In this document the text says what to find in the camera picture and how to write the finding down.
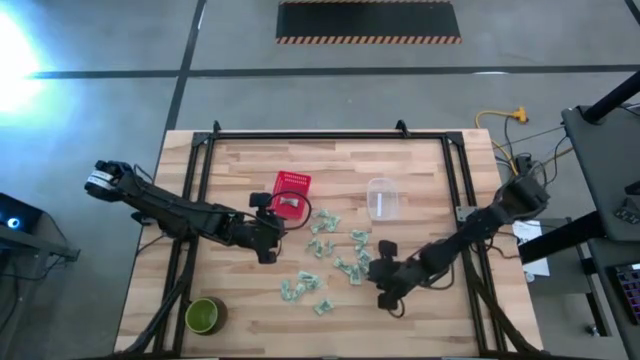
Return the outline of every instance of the gray floor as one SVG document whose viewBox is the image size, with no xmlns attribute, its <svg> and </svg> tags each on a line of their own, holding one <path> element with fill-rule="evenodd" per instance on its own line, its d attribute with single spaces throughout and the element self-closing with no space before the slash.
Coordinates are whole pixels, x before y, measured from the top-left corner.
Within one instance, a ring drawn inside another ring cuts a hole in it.
<svg viewBox="0 0 640 360">
<path fill-rule="evenodd" d="M 640 27 L 622 0 L 453 3 L 462 45 L 398 49 L 276 46 L 277 1 L 209 0 L 192 68 L 640 63 Z M 6 1 L 0 16 L 9 17 L 0 21 L 17 23 L 40 71 L 176 70 L 195 5 L 196 0 Z M 525 106 L 531 121 L 511 125 L 515 140 L 558 126 L 562 109 L 597 100 L 629 75 L 190 79 L 176 128 L 209 129 L 213 120 L 227 129 L 389 128 L 397 119 L 412 128 L 468 128 L 478 111 Z M 172 78 L 41 80 L 10 90 L 0 84 L 6 96 L 32 94 L 21 106 L 0 107 L 0 191 L 50 212 L 82 249 L 77 263 L 43 282 L 15 358 L 71 359 L 112 349 L 140 228 L 129 218 L 131 209 L 94 200 L 82 186 L 98 159 L 154 170 L 175 84 Z M 486 117 L 483 125 L 504 141 L 501 118 Z M 545 159 L 563 135 L 556 131 L 514 150 Z M 543 217 L 591 211 L 575 156 L 561 158 L 558 171 Z M 547 350 L 626 358 L 616 337 L 595 339 L 582 332 L 592 321 L 582 297 L 532 295 Z"/>
</svg>

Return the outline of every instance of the wooden table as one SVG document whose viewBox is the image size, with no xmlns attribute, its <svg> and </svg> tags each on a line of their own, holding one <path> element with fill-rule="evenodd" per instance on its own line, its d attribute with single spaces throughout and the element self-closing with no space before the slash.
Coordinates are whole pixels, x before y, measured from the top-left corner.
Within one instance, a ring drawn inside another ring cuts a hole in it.
<svg viewBox="0 0 640 360">
<path fill-rule="evenodd" d="M 486 206 L 501 184 L 489 134 L 482 129 L 463 132 L 478 203 Z M 160 157 L 155 183 L 178 195 L 182 192 L 192 134 L 193 131 L 169 132 Z M 464 189 L 458 163 L 456 169 L 459 188 Z M 213 336 L 186 331 L 183 356 L 477 355 L 460 260 L 455 264 L 454 286 L 446 291 L 412 291 L 404 299 L 407 313 L 400 320 L 376 308 L 378 291 L 373 283 L 351 286 L 348 277 L 332 266 L 336 255 L 355 262 L 355 243 L 349 238 L 354 229 L 370 233 L 369 253 L 377 254 L 378 240 L 390 239 L 399 244 L 399 255 L 405 257 L 426 242 L 455 231 L 438 141 L 216 141 L 207 201 L 253 212 L 248 207 L 249 194 L 271 192 L 279 170 L 311 175 L 309 199 L 314 208 L 326 208 L 342 217 L 336 233 L 320 235 L 323 241 L 331 239 L 337 244 L 334 256 L 319 260 L 305 252 L 312 238 L 308 227 L 286 235 L 282 255 L 274 265 L 259 265 L 253 251 L 226 248 L 201 239 L 191 297 L 223 299 L 229 307 L 229 321 Z M 366 189 L 368 181 L 376 177 L 395 180 L 401 205 L 398 220 L 369 219 Z M 196 173 L 192 199 L 196 198 L 199 178 Z M 157 228 L 145 229 L 141 245 L 158 234 Z M 495 244 L 507 255 L 517 253 L 512 238 L 497 237 Z M 158 309 L 170 247 L 170 241 L 162 240 L 138 256 L 116 350 L 131 344 Z M 494 251 L 489 258 L 500 305 L 525 338 L 541 348 L 520 260 L 505 260 Z M 299 270 L 319 275 L 325 285 L 304 294 L 298 303 L 289 304 L 280 297 L 280 283 L 289 279 L 295 286 Z M 447 275 L 437 285 L 444 285 L 449 279 Z M 319 317 L 312 306 L 325 297 L 335 309 Z M 486 333 L 493 344 L 486 309 L 483 314 Z M 175 318 L 171 320 L 167 347 L 175 326 Z"/>
</svg>

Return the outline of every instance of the hazard stripe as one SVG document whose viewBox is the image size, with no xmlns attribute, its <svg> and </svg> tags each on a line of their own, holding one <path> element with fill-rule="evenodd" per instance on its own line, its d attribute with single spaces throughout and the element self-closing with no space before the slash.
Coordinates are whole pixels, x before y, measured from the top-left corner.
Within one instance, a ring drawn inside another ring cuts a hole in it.
<svg viewBox="0 0 640 360">
<path fill-rule="evenodd" d="M 280 1 L 280 4 L 336 4 L 336 3 L 439 3 L 439 4 L 448 4 L 450 0 L 283 0 Z"/>
<path fill-rule="evenodd" d="M 278 45 L 322 44 L 462 44 L 459 36 L 283 36 L 276 38 Z"/>
</svg>

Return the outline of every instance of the red plastic basket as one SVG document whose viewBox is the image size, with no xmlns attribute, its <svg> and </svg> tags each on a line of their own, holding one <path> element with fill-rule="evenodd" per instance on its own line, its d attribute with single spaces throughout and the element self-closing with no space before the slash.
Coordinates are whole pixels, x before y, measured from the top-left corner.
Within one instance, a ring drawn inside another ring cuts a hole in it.
<svg viewBox="0 0 640 360">
<path fill-rule="evenodd" d="M 309 187 L 311 186 L 311 176 L 292 173 L 288 171 L 278 172 L 276 183 L 273 185 L 273 193 L 277 194 L 282 191 L 295 191 L 299 194 L 307 196 L 309 193 Z M 291 206 L 289 204 L 280 204 L 280 197 L 298 199 L 298 207 Z M 282 194 L 273 198 L 271 203 L 271 209 L 275 210 L 276 214 L 282 216 L 285 219 L 297 220 L 305 214 L 307 203 L 298 195 L 295 194 Z"/>
</svg>

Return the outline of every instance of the green bowl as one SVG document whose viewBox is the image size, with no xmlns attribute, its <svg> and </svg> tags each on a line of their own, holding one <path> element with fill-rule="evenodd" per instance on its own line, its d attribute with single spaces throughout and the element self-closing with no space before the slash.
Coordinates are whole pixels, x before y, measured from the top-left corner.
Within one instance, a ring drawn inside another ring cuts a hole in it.
<svg viewBox="0 0 640 360">
<path fill-rule="evenodd" d="M 220 331 L 226 320 L 226 305 L 214 297 L 194 300 L 187 308 L 184 318 L 189 330 L 198 335 L 211 335 Z"/>
</svg>

